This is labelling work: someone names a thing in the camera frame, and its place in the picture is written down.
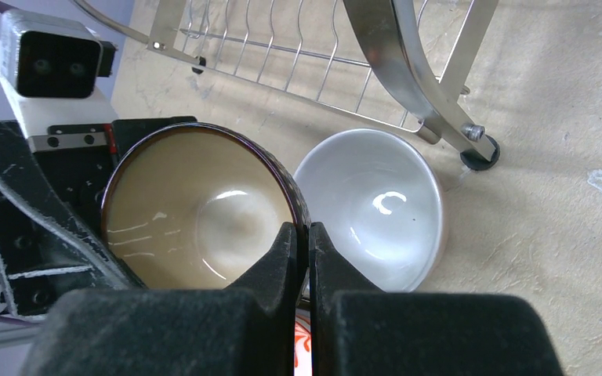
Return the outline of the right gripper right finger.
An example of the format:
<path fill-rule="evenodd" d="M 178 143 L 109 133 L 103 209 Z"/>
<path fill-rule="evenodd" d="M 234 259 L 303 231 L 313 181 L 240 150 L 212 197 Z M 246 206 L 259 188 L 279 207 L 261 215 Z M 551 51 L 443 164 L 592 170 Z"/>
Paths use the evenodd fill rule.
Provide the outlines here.
<path fill-rule="evenodd" d="M 560 375 L 537 312 L 512 295 L 386 293 L 309 232 L 316 375 Z"/>

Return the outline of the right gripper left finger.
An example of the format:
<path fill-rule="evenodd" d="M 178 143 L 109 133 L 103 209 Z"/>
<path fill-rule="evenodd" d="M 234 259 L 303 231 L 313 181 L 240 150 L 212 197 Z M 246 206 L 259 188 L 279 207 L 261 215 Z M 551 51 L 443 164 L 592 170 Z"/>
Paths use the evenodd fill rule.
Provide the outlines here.
<path fill-rule="evenodd" d="M 76 290 L 50 310 L 23 375 L 291 375 L 296 229 L 222 290 Z"/>

